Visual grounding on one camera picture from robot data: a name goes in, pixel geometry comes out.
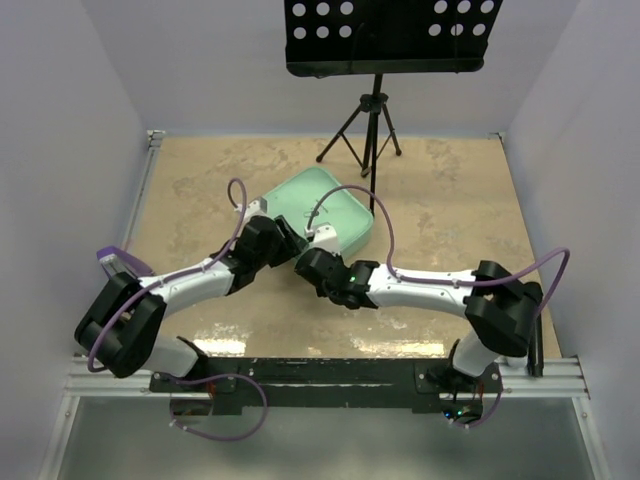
black music stand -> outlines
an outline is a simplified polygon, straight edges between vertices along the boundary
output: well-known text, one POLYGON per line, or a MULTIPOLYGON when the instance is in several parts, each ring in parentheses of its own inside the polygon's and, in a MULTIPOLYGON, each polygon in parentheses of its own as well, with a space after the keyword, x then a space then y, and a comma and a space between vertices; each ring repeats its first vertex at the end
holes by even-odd
MULTIPOLYGON (((385 73, 475 72, 484 65, 489 34, 502 0, 284 0, 287 70, 298 77, 373 74, 373 92, 360 105, 316 158, 342 138, 360 165, 371 172, 381 151, 393 141, 402 151, 381 92, 385 73), (345 131, 360 112, 369 114, 362 161, 345 131), (378 118, 382 113, 389 136, 378 152, 378 118)), ((374 201, 370 209, 374 210, 374 201)))

speckled floor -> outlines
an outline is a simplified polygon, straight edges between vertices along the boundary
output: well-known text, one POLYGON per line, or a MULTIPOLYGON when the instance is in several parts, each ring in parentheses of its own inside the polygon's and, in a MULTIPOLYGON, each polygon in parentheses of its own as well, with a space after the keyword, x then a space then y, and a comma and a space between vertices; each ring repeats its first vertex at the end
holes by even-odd
MULTIPOLYGON (((309 166, 326 138, 166 138, 148 185, 130 250, 158 273, 197 263, 229 238, 236 214, 226 183, 241 177, 250 198, 309 166)), ((352 139, 357 151, 364 140, 352 139)), ((398 267, 464 270, 495 260, 511 271, 533 254, 509 169, 497 139, 400 138, 378 163, 378 194, 396 230, 398 267)), ((343 142, 322 164, 342 183, 368 186, 343 142)), ((363 194, 354 195, 363 203, 363 194)), ((389 247, 377 219, 354 258, 382 261, 389 247)), ((318 299, 282 266, 261 271, 249 287, 169 317, 165 335, 194 340, 211 355, 397 357, 446 356, 469 324, 448 314, 410 309, 349 311, 318 299)), ((544 316, 545 356, 559 357, 544 316)))

white wall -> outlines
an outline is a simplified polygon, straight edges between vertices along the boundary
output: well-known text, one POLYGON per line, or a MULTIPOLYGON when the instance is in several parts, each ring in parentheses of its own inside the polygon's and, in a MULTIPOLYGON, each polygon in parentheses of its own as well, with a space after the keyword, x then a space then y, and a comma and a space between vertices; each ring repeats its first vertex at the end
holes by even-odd
POLYGON ((640 472, 638 18, 637 0, 582 0, 506 143, 534 250, 574 253, 554 320, 616 479, 640 472))
POLYGON ((79 0, 0 5, 0 478, 35 478, 144 130, 79 0))
MULTIPOLYGON (((82 1, 149 128, 333 133, 372 86, 369 76, 290 75, 283 0, 82 1)), ((388 76, 398 131, 505 130, 576 4, 506 0, 479 72, 388 76)))

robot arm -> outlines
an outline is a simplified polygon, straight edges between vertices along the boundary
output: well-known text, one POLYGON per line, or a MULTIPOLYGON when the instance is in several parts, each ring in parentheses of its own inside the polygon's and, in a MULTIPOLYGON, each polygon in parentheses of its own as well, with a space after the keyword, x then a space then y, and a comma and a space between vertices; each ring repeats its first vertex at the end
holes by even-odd
MULTIPOLYGON (((297 261, 295 271, 316 287, 319 297, 349 309, 408 306, 450 313, 469 320, 473 330, 456 344, 450 368, 434 380, 472 382, 499 356, 528 353, 534 314, 542 298, 537 283, 519 281, 491 287, 430 285, 398 280, 386 265, 357 261, 347 267, 339 255, 312 248, 297 261)), ((495 262, 483 261, 475 270, 426 272, 398 269, 400 277, 457 281, 494 280, 509 276, 495 262)))
MULTIPOLYGON (((335 230, 323 226, 322 232, 317 235, 317 244, 323 251, 337 252, 335 230)), ((139 369, 185 377, 204 354, 187 340, 159 335, 162 321, 198 302, 238 292, 253 282, 259 270, 297 257, 308 245, 284 218, 252 215, 234 246, 215 264, 213 258, 219 252, 165 275, 135 278, 126 271, 113 275, 78 325, 75 339, 91 350, 103 327, 125 302, 145 287, 159 284, 120 316, 101 343, 97 359, 119 378, 139 369)))

plastic tray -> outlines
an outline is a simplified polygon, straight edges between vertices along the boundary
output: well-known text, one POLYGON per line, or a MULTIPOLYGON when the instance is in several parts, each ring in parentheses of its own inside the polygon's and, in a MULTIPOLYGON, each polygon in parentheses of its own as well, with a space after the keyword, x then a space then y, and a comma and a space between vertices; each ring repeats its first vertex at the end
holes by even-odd
MULTIPOLYGON (((263 195, 268 215, 272 218, 283 215, 291 227, 304 236, 313 207, 325 193, 339 185, 341 183, 324 168, 308 168, 263 195)), ((348 190, 341 190, 320 207, 313 225, 321 223, 330 223, 336 229, 342 256, 347 258, 371 238, 373 215, 348 190)))

